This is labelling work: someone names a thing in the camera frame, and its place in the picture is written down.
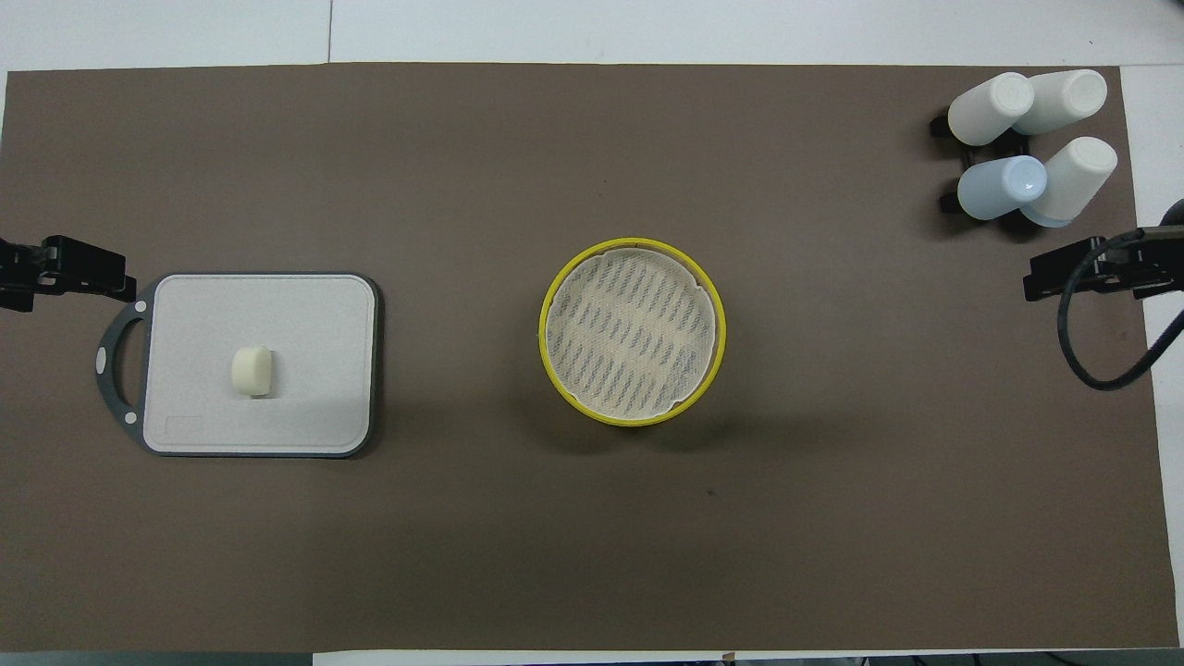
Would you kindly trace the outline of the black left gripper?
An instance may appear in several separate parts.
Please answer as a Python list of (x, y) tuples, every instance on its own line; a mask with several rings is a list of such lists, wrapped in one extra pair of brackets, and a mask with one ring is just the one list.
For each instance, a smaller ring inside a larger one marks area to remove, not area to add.
[(41, 244), (1, 241), (1, 307), (17, 313), (33, 310), (41, 292), (43, 271), (54, 273), (54, 294), (135, 299), (137, 282), (124, 275), (126, 257), (101, 246), (54, 235)]

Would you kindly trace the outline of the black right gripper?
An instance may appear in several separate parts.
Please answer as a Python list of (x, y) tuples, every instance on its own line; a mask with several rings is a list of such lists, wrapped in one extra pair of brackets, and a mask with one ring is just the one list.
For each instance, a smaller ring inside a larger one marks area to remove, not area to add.
[[(1032, 258), (1030, 273), (1023, 278), (1024, 299), (1040, 301), (1066, 292), (1098, 292), (1107, 276), (1094, 265), (1087, 265), (1075, 281), (1072, 274), (1100, 245), (1103, 239), (1074, 241), (1053, 252), (1041, 252)], [(1183, 228), (1137, 228), (1124, 235), (1122, 243), (1107, 250), (1106, 262), (1112, 268), (1108, 284), (1113, 290), (1132, 292), (1134, 299), (1182, 292)]]

